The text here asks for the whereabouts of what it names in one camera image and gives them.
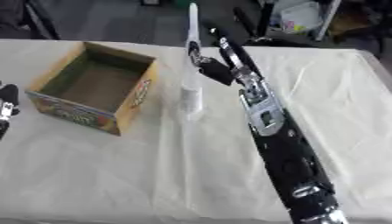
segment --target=robotic hand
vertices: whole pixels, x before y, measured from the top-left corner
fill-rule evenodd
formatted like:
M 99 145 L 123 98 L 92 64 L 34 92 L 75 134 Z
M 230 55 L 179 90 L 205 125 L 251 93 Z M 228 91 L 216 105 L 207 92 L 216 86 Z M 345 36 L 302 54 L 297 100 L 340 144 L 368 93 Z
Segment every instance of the robotic hand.
M 290 113 L 275 97 L 245 50 L 228 38 L 216 24 L 205 23 L 219 43 L 228 66 L 200 55 L 190 43 L 192 63 L 205 76 L 230 86 L 243 86 L 241 103 L 265 168 L 294 224 L 347 224 L 339 210 L 333 184 Z
M 11 117 L 19 114 L 18 105 L 18 87 L 15 85 L 1 87 L 0 81 L 0 140 L 10 127 Z

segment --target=open cardboard box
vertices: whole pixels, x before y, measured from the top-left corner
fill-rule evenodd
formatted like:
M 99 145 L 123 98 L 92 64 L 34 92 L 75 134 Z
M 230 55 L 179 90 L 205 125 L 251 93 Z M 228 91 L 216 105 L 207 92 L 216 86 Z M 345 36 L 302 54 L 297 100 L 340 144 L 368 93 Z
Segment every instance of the open cardboard box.
M 120 136 L 155 79 L 152 57 L 80 43 L 25 92 L 41 113 Z

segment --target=floor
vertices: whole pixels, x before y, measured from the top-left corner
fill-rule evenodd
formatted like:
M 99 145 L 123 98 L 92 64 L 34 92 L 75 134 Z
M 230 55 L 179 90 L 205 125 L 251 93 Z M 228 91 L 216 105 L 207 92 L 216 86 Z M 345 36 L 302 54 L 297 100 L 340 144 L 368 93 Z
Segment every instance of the floor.
M 119 41 L 162 46 L 183 46 L 187 34 L 187 8 L 175 3 L 161 7 L 141 6 L 140 0 L 39 0 L 51 14 L 63 39 Z M 243 42 L 246 32 L 234 21 L 232 9 L 241 6 L 257 20 L 259 9 L 249 0 L 195 0 L 200 20 L 210 19 L 223 26 L 232 38 Z M 213 40 L 200 30 L 203 46 Z M 304 37 L 289 36 L 289 39 Z M 313 43 L 323 47 L 357 48 L 376 52 L 374 41 L 349 40 L 341 45 L 331 41 Z M 387 49 L 381 63 L 392 73 L 392 50 Z

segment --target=white tablecloth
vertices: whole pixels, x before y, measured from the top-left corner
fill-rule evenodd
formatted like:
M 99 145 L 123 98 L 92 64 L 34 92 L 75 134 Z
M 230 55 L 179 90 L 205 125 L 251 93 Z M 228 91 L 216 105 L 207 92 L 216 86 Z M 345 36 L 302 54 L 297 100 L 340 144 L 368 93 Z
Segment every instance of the white tablecloth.
M 0 80 L 25 88 L 74 44 L 0 40 Z M 238 87 L 203 78 L 204 115 L 184 141 L 178 119 L 183 50 L 107 45 L 158 58 L 159 82 L 141 113 L 126 135 L 111 136 L 41 115 L 21 94 L 22 113 L 0 143 L 0 218 L 289 220 L 252 142 Z M 358 223 L 392 222 L 389 74 L 355 50 L 248 52 L 319 155 L 347 216 Z M 213 48 L 203 53 L 219 58 Z

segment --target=clear plastic bottle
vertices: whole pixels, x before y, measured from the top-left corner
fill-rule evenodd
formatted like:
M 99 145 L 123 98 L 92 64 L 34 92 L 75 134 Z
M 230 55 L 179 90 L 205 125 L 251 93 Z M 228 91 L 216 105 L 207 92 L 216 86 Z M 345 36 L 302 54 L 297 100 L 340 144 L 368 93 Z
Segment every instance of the clear plastic bottle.
M 187 120 L 197 120 L 203 111 L 203 90 L 199 69 L 193 65 L 188 55 L 191 41 L 195 41 L 200 46 L 199 15 L 196 3 L 191 3 L 189 7 L 189 32 L 184 53 L 180 108 Z

